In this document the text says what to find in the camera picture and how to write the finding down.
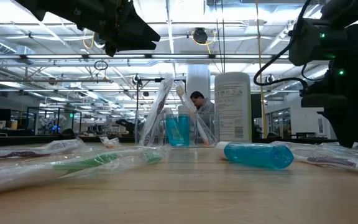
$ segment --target desk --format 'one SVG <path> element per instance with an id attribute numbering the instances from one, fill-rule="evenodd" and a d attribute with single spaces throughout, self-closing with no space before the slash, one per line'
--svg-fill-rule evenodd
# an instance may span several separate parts
<path id="1" fill-rule="evenodd" d="M 165 162 L 0 194 L 0 223 L 358 224 L 358 174 L 217 161 L 211 149 Z"/>

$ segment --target white plastic bottle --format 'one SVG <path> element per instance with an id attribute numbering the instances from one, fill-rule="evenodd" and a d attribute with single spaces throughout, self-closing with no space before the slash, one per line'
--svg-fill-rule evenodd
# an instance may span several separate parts
<path id="1" fill-rule="evenodd" d="M 228 72 L 215 78 L 215 112 L 221 141 L 251 142 L 252 115 L 249 75 Z"/>

